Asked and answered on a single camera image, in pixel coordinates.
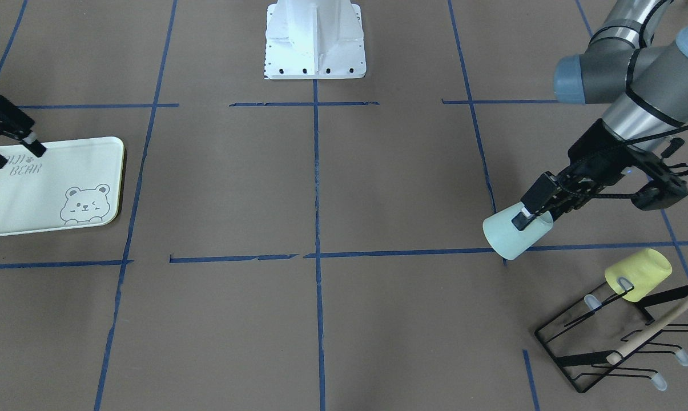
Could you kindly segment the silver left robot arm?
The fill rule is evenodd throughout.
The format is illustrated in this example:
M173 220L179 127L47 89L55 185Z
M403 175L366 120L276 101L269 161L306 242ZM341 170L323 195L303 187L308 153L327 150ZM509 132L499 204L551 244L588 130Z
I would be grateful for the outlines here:
M545 172L506 214L523 232L581 208L591 199L628 199L643 211L668 208L688 195L688 164L668 166L681 147L665 138L688 130L688 27L671 44L652 41L668 1L618 1L583 54L560 60L553 78L558 101L608 104L569 148L570 164Z

